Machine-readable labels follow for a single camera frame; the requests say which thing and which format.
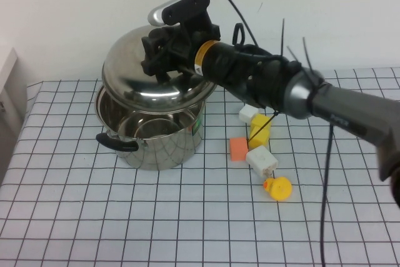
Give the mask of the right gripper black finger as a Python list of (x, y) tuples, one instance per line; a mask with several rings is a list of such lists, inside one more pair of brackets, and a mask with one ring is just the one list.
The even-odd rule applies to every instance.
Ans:
[(193, 77), (193, 73), (184, 66), (168, 61), (156, 61), (154, 70), (156, 83), (183, 83)]
[(169, 28), (150, 30), (147, 36), (141, 38), (145, 57), (141, 61), (144, 73), (148, 76), (161, 76), (167, 73), (168, 54), (164, 49), (171, 38)]

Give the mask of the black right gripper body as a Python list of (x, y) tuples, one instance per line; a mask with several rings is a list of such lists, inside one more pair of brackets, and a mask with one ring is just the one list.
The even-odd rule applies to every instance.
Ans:
[(174, 28), (170, 45), (170, 59), (177, 68), (194, 68), (194, 59), (200, 47), (208, 41), (220, 41), (219, 26), (209, 23), (207, 29), (196, 28), (189, 22)]

